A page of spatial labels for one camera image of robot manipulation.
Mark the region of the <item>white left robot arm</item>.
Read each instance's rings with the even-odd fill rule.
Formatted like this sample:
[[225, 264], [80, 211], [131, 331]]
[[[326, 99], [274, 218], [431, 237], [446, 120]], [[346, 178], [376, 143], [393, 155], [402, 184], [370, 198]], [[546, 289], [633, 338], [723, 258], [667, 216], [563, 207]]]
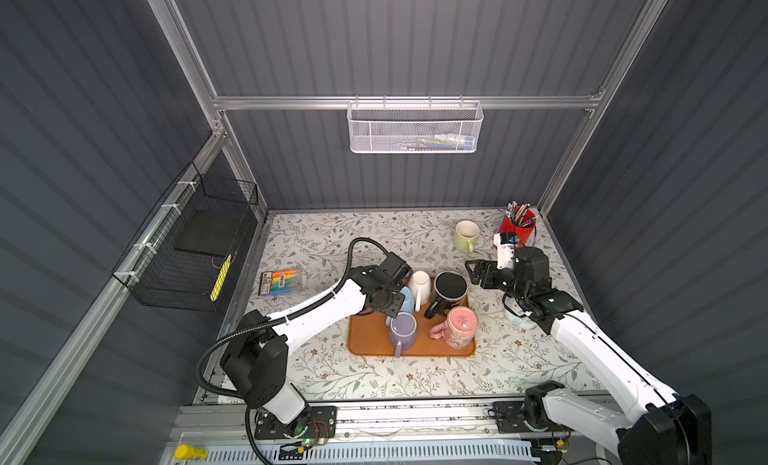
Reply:
[[306, 399], [287, 382], [291, 354], [335, 323], [362, 312], [395, 318], [411, 273], [404, 259], [379, 242], [352, 239], [342, 276], [333, 286], [281, 312], [249, 312], [235, 331], [205, 350], [194, 371], [198, 386], [266, 411], [286, 435], [299, 435], [311, 415]]

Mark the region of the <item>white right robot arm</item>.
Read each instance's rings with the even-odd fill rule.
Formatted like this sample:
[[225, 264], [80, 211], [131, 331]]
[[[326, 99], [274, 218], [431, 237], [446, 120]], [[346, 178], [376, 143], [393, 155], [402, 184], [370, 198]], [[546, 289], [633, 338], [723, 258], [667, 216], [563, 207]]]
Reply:
[[712, 414], [697, 396], [682, 396], [645, 370], [606, 335], [583, 305], [556, 289], [547, 255], [536, 247], [497, 248], [495, 260], [468, 260], [472, 284], [513, 299], [522, 317], [573, 353], [609, 392], [618, 411], [549, 380], [525, 392], [526, 425], [563, 425], [624, 464], [710, 464]]

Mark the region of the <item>light green mug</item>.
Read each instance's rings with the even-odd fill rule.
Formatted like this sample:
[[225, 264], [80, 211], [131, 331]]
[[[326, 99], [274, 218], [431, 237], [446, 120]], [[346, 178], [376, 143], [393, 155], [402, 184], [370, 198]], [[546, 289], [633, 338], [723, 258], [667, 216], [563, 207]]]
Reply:
[[472, 254], [480, 234], [479, 226], [470, 220], [458, 222], [454, 229], [454, 248], [461, 253]]

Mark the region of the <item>orange plastic tray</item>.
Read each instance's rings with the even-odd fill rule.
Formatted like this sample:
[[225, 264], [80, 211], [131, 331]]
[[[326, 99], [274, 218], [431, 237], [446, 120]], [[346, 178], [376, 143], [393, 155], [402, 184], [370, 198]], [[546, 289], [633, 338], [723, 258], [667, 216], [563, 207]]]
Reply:
[[[430, 302], [433, 297], [434, 280], [431, 279], [432, 292]], [[434, 358], [467, 357], [472, 355], [475, 351], [475, 337], [468, 347], [461, 350], [452, 349], [444, 341], [433, 340], [429, 337], [430, 329], [443, 322], [447, 316], [438, 315], [431, 320], [426, 319], [424, 312], [428, 306], [423, 307], [419, 312], [414, 311], [413, 315], [418, 323], [418, 338], [415, 345], [410, 350], [404, 352], [401, 357]], [[470, 308], [468, 305], [468, 293], [460, 306]], [[359, 356], [394, 356], [394, 347], [388, 338], [388, 328], [391, 320], [392, 318], [381, 314], [353, 317], [348, 337], [349, 350]]]

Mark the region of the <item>light blue mug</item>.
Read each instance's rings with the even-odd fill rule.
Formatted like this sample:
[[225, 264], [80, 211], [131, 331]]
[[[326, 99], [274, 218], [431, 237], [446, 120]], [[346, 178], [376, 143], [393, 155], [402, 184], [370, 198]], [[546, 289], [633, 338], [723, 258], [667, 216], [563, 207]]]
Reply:
[[400, 312], [413, 314], [415, 311], [415, 302], [412, 292], [408, 287], [403, 287], [400, 290], [400, 293], [404, 296], [402, 305], [400, 307]]

